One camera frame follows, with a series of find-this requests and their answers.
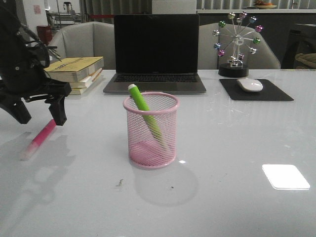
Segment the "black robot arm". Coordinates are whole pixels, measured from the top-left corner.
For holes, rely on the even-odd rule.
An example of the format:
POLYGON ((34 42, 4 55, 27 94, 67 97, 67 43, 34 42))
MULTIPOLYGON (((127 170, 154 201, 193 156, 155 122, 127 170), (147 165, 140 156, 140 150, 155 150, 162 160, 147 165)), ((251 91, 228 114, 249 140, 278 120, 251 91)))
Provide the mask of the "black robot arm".
POLYGON ((44 100, 57 125, 67 120, 64 101, 70 94, 67 82, 53 79, 45 68, 50 57, 60 60, 54 46, 46 46, 17 16, 16 2, 0 2, 0 107, 19 123, 31 115, 25 103, 44 100))

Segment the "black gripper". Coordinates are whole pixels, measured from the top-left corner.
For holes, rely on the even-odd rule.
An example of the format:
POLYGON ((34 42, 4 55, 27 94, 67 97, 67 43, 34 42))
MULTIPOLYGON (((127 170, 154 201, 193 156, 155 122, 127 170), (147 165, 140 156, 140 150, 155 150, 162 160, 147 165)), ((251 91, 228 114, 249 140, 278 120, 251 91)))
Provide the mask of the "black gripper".
POLYGON ((71 92, 68 82, 51 78, 45 68, 50 65, 51 48, 44 44, 0 46, 0 107, 20 124, 27 124, 31 115, 21 98, 33 101, 46 99, 49 111, 58 126, 67 120, 65 98, 71 92))

